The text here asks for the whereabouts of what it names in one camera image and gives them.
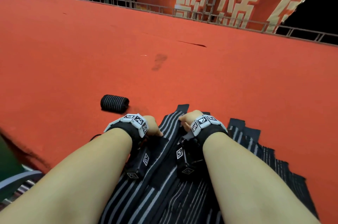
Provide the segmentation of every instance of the black striped cloth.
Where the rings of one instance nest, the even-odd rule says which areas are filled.
[[[149,145],[151,158],[142,181],[122,175],[99,224],[112,223],[223,223],[208,175],[183,181],[176,173],[176,144],[184,135],[178,117],[188,111],[180,105],[166,115],[159,128],[164,136]],[[258,144],[258,130],[231,119],[231,138],[266,162],[291,188],[299,200],[318,218],[305,179],[289,171],[288,163],[275,158],[274,150]]]

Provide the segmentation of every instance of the stage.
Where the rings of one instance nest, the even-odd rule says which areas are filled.
[[[338,219],[338,47],[82,0],[0,2],[0,129],[40,170],[121,116],[101,111],[105,94],[158,123],[190,104],[260,129],[322,223]]]

